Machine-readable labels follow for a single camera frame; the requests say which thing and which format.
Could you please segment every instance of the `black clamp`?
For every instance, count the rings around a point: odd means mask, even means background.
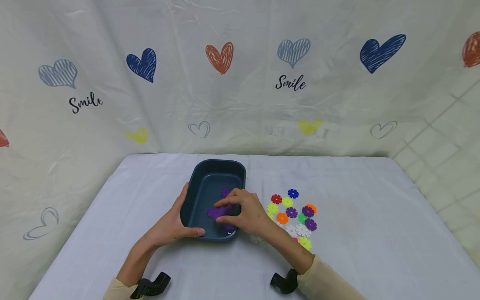
[[[294,269],[290,269],[287,273],[287,278],[283,278],[278,273],[275,273],[272,280],[270,280],[270,285],[282,294],[290,294],[298,287],[297,276],[298,273]]]
[[[160,273],[154,282],[146,278],[142,278],[138,283],[137,288],[130,295],[130,299],[140,299],[142,296],[156,296],[163,293],[170,282],[170,276],[165,273]]]

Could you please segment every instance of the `tiled wall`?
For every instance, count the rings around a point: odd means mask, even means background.
[[[480,69],[428,100],[393,159],[480,267]]]

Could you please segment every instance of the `white backdrop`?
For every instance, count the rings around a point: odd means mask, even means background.
[[[477,0],[4,0],[1,297],[130,153],[394,157],[480,262],[478,31]]]

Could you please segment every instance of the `heart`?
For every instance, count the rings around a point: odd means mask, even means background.
[[[286,39],[278,45],[276,54],[278,55],[278,58],[288,62],[293,69],[295,64],[307,54],[308,50],[310,50],[309,39],[301,38],[295,43]]]
[[[8,141],[3,131],[0,129],[0,147],[9,147],[9,146],[10,146],[10,142]]]
[[[202,121],[198,126],[196,124],[188,124],[188,129],[195,135],[198,135],[201,138],[207,137],[210,132],[210,124],[208,122]]]
[[[402,48],[406,39],[406,35],[397,35],[390,38],[382,46],[376,39],[369,39],[360,51],[360,61],[370,74],[373,74]]]
[[[304,135],[312,135],[317,131],[321,124],[322,120],[320,119],[313,120],[312,123],[308,122],[307,120],[301,120],[299,122],[299,129]]]
[[[396,126],[397,126],[397,122],[395,121],[388,122],[384,126],[380,124],[376,124],[376,125],[373,125],[372,128],[370,128],[370,134],[374,138],[380,140],[386,137],[387,135],[389,135],[393,130],[395,130]]]
[[[223,45],[222,53],[218,53],[218,50],[213,47],[212,45],[207,45],[205,48],[205,53],[207,54],[207,58],[215,68],[215,70],[219,71],[220,74],[225,74],[230,65],[232,64],[233,59],[233,44],[232,42],[227,42]]]
[[[48,220],[45,220],[47,214],[50,214],[53,218],[49,217]],[[55,230],[59,223],[59,213],[55,208],[47,207],[43,210],[42,216],[40,216],[40,222],[42,222],[42,225],[24,234],[24,240],[36,240]]]
[[[127,55],[127,65],[135,74],[153,83],[156,69],[156,54],[153,49],[145,49],[142,59],[133,54]]]
[[[139,144],[145,144],[148,140],[148,130],[147,128],[140,128],[137,130],[137,133],[130,131],[125,132],[129,138],[136,141]]]
[[[480,31],[468,37],[463,46],[462,57],[466,68],[480,64]]]
[[[40,79],[48,86],[69,86],[75,88],[77,68],[69,60],[57,60],[53,67],[43,65],[38,68]]]

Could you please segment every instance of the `right hand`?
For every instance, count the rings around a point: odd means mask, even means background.
[[[233,189],[227,197],[214,204],[215,207],[239,204],[241,213],[238,216],[221,216],[217,223],[232,224],[248,234],[263,236],[272,225],[276,225],[266,214],[257,194],[245,189]]]

